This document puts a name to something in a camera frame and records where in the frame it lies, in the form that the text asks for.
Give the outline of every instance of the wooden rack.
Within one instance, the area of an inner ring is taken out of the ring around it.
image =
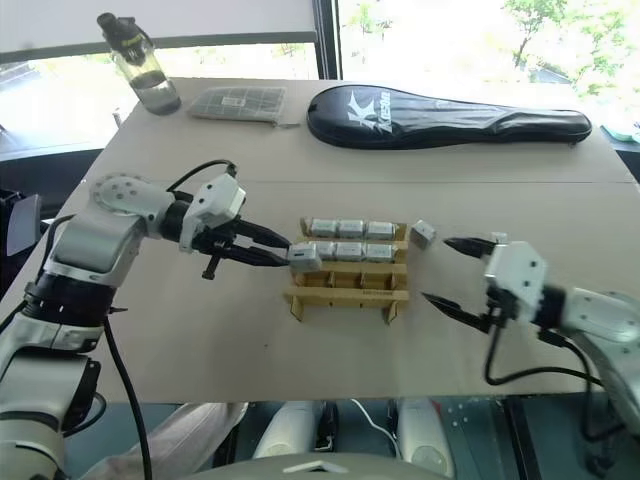
[[[348,238],[317,238],[310,235],[304,219],[300,221],[302,237],[298,242],[362,242]],[[407,225],[396,224],[393,240],[366,240],[367,243],[396,247],[393,263],[323,262],[322,270],[292,274],[294,285],[284,293],[291,303],[291,313],[299,321],[305,305],[321,307],[382,308],[390,324],[409,301],[407,287]]]

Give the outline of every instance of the plastic bottle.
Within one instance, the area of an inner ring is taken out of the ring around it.
[[[113,61],[127,78],[140,102],[151,113],[167,115],[180,108],[176,87],[153,53],[153,43],[134,18],[116,18],[112,13],[98,17],[103,37],[111,47]]]

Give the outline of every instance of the black wire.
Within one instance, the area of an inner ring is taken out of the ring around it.
[[[193,169],[189,170],[187,173],[185,173],[183,176],[181,176],[178,180],[173,182],[171,184],[171,186],[169,188],[167,188],[167,192],[173,192],[176,188],[178,188],[184,182],[189,180],[189,178],[193,177],[196,173],[204,170],[205,168],[212,167],[214,165],[226,165],[227,166],[227,173],[229,175],[231,175],[232,177],[236,176],[237,168],[236,168],[236,165],[232,161],[224,160],[224,159],[211,160],[209,162],[203,163],[202,165],[198,165],[196,168],[193,168]]]
[[[591,433],[590,424],[593,410],[593,384],[602,386],[602,382],[591,375],[591,367],[589,366],[589,362],[584,356],[584,353],[582,353],[580,349],[578,349],[578,347],[576,347],[571,342],[565,341],[562,343],[562,346],[571,350],[578,357],[580,363],[582,363],[584,372],[579,372],[577,370],[571,370],[569,368],[562,367],[538,367],[515,372],[500,378],[493,378],[491,376],[491,367],[493,365],[493,360],[496,354],[498,343],[500,341],[500,336],[502,334],[502,328],[498,326],[494,328],[495,330],[493,332],[493,337],[491,338],[491,345],[489,346],[487,359],[484,364],[484,379],[489,385],[504,385],[505,383],[509,383],[514,380],[528,377],[530,375],[536,375],[539,373],[561,373],[563,375],[571,375],[574,377],[582,378],[585,380],[585,391],[582,406],[582,415],[580,419],[580,432],[582,433],[584,439],[588,442],[600,442],[624,429],[624,424],[618,424],[602,432],[596,434]]]
[[[519,380],[521,378],[528,377],[531,375],[538,375],[540,373],[560,373],[562,375],[571,375],[573,377],[582,378],[588,381],[589,384],[595,383],[596,385],[602,386],[602,382],[599,379],[591,376],[590,370],[588,372],[583,373],[577,370],[572,370],[570,368],[563,368],[563,367],[536,367],[536,368],[521,370],[519,372],[514,372],[509,375],[505,375],[504,377],[498,377],[498,378],[492,377],[491,367],[493,366],[493,360],[496,354],[498,343],[500,341],[500,336],[502,334],[502,328],[497,326],[494,328],[495,330],[493,332],[493,337],[491,338],[491,345],[489,346],[487,359],[485,360],[485,363],[484,363],[484,379],[489,385],[504,385],[505,383],[513,382],[514,380]]]
[[[129,399],[129,404],[131,405],[131,412],[133,413],[133,419],[136,422],[136,429],[138,430],[138,438],[140,440],[140,452],[142,453],[142,469],[144,471],[144,479],[151,480],[151,455],[149,454],[149,443],[147,441],[147,431],[144,426],[144,419],[142,418],[140,404],[138,403],[136,392],[133,389],[133,384],[131,383],[131,379],[129,378],[127,369],[124,366],[122,357],[120,357],[120,353],[118,352],[116,340],[113,337],[113,331],[111,330],[111,325],[109,324],[108,318],[104,319],[104,335],[107,339],[107,345],[109,346],[111,357],[113,357],[113,363],[116,365],[116,369],[120,374],[124,389],[127,393],[127,398]]]
[[[566,347],[569,350],[571,350],[576,355],[576,357],[578,357],[578,359],[580,360],[580,363],[582,363],[582,367],[584,368],[585,375],[587,377],[590,377],[591,367],[589,366],[589,362],[587,361],[587,358],[584,356],[584,353],[582,353],[572,343],[567,342]],[[593,411],[593,385],[592,385],[592,382],[589,379],[587,379],[585,382],[584,400],[582,404],[582,417],[580,420],[580,432],[582,433],[582,436],[584,437],[584,439],[592,443],[601,442],[602,440],[606,440],[607,438],[609,438],[611,435],[614,435],[624,430],[624,424],[619,423],[617,425],[614,425],[613,427],[609,427],[606,430],[603,430],[602,432],[595,433],[595,434],[591,433],[590,424],[591,424],[591,418],[593,415],[592,411]]]
[[[94,423],[96,423],[98,420],[102,418],[102,416],[104,415],[104,412],[107,411],[107,401],[98,392],[95,392],[93,394],[93,398],[95,398],[98,402],[98,405],[99,405],[98,412],[86,422],[83,422],[80,425],[70,428],[69,430],[64,432],[62,434],[63,437],[67,438],[67,437],[70,437],[71,435],[75,435],[76,433],[86,430],[87,428],[89,428],[91,425],[93,425]]]
[[[51,249],[53,248],[53,242],[56,238],[56,230],[58,229],[60,224],[68,222],[73,217],[74,215],[65,215],[64,217],[56,218],[53,222],[51,222],[51,225],[47,230],[47,242],[44,246],[44,255],[42,255],[42,261],[40,262],[40,268],[38,269],[37,278],[40,277],[40,275],[42,275],[42,273],[44,272],[44,264],[47,263],[47,259],[49,258]]]

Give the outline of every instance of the white cloth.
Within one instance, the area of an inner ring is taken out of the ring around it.
[[[188,403],[148,435],[154,480],[195,473],[242,420],[246,403]],[[83,480],[142,480],[140,444],[94,465]]]

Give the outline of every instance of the silver battery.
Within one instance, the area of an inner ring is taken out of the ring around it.
[[[337,242],[336,260],[342,262],[361,262],[364,247],[361,242]]]
[[[322,269],[322,259],[315,243],[297,243],[287,252],[289,267],[293,273],[317,272]]]
[[[364,220],[338,220],[338,237],[364,237]]]
[[[316,244],[316,250],[322,260],[335,260],[336,258],[336,243],[335,242],[314,242]]]
[[[338,231],[338,221],[314,218],[311,220],[311,228],[309,230],[314,237],[335,237]]]
[[[365,238],[367,240],[393,240],[396,225],[391,222],[368,222]]]
[[[364,259],[367,262],[393,263],[396,247],[377,243],[367,243],[364,246]]]

